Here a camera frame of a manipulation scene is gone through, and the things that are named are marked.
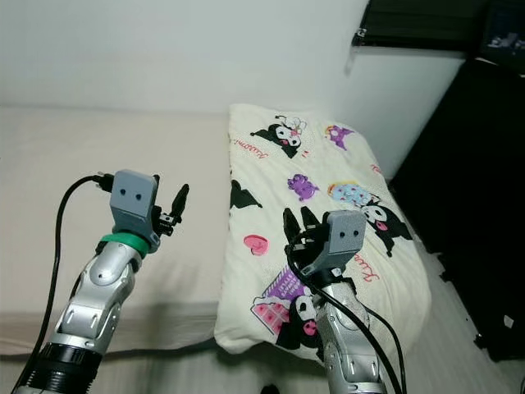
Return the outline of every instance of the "bed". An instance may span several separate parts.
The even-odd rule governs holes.
[[[288,134],[275,140],[283,126]],[[358,296],[394,325],[405,350],[422,330],[431,300],[424,268],[366,140],[347,126],[240,105],[232,106],[230,119],[0,108],[0,130],[0,354],[27,353],[34,344],[64,191],[82,176],[123,168],[159,174],[163,207],[184,183],[190,192],[182,224],[138,272],[109,351],[174,350],[214,336],[231,353],[261,341],[282,345],[279,331],[293,300],[275,302],[274,290],[306,296],[285,270],[281,221],[287,206],[298,216],[307,205],[319,218],[325,210],[367,204],[396,212],[403,226],[395,243],[369,230],[346,274],[359,278]],[[353,194],[344,204],[336,201],[342,185],[363,187],[370,199]],[[65,213],[52,322],[111,228],[109,195],[82,186]],[[281,325],[268,320],[276,315]],[[386,330],[372,322],[372,332],[391,355]],[[311,346],[281,347],[316,359]]]
[[[109,351],[177,349],[212,338],[228,231],[227,125],[227,116],[198,113],[0,108],[0,354],[32,349],[67,187],[122,168],[159,174],[164,208],[184,183],[190,192],[182,224],[144,260]],[[66,208],[52,322],[111,229],[109,194],[82,186]]]

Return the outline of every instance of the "black cabinet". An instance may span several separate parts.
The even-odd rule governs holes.
[[[390,189],[494,360],[525,356],[525,79],[467,60]]]

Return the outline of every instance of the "black cable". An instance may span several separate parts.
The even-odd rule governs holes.
[[[374,350],[376,351],[377,355],[379,356],[379,359],[385,366],[386,373],[388,374],[388,377],[392,383],[392,386],[394,388],[395,394],[406,394],[406,392],[403,392],[401,390],[401,386],[399,385],[399,380],[397,376],[395,375],[394,368],[392,367],[392,364],[388,360],[388,357],[386,356],[385,351],[381,348],[381,345],[377,341],[377,339],[373,336],[373,334],[370,332],[368,327],[361,321],[360,318],[358,318],[350,309],[346,308],[343,304],[341,304],[338,300],[336,300],[331,295],[327,294],[323,289],[320,289],[317,287],[314,283],[307,280],[307,278],[299,271],[299,269],[295,266],[294,262],[291,258],[291,252],[294,248],[295,243],[300,240],[301,238],[305,238],[308,236],[308,230],[302,233],[299,233],[297,236],[292,239],[288,245],[288,250],[286,251],[286,258],[288,261],[288,266],[290,267],[291,271],[295,274],[295,276],[305,285],[310,287],[310,290],[313,294],[319,294],[321,298],[324,299],[324,301],[332,304],[335,306],[339,311],[341,311],[344,315],[346,315],[350,320],[352,320],[352,323],[354,323],[359,330],[363,333],[363,335],[367,338],[367,340],[370,342]]]
[[[24,386],[29,380],[30,374],[33,371],[34,363],[36,362],[36,358],[39,355],[40,348],[42,347],[43,340],[48,330],[49,319],[51,318],[51,311],[53,309],[53,301],[55,298],[55,290],[57,287],[58,268],[60,266],[60,252],[61,252],[60,236],[62,232],[62,217],[64,216],[64,209],[66,208],[67,200],[71,197],[73,192],[79,186],[83,185],[84,183],[90,182],[90,181],[98,181],[99,179],[101,179],[100,176],[85,176],[83,178],[80,178],[77,182],[71,185],[69,189],[67,189],[66,193],[62,197],[62,201],[60,202],[60,205],[57,211],[57,223],[55,226],[55,260],[52,266],[51,284],[49,285],[49,293],[48,293],[48,303],[46,305],[45,313],[43,314],[43,320],[42,320],[42,325],[40,326],[39,337],[36,340],[36,343],[34,344],[33,351],[31,352],[31,355],[29,359],[27,360],[27,363],[25,364],[24,369],[22,370],[20,374],[20,377],[16,381],[15,386],[13,387],[13,390],[11,391],[11,394],[14,394],[14,392],[19,386]]]
[[[365,305],[365,310],[368,312],[368,314],[371,314],[374,318],[379,320],[383,325],[390,331],[390,334],[394,338],[395,343],[395,349],[397,350],[397,355],[399,357],[399,373],[401,375],[401,389],[403,390],[403,393],[407,393],[407,381],[406,376],[404,372],[404,359],[403,359],[403,351],[401,350],[401,343],[399,342],[399,338],[397,337],[397,334],[395,333],[394,328],[386,321],[385,318],[383,318],[379,313],[376,311],[368,308]]]

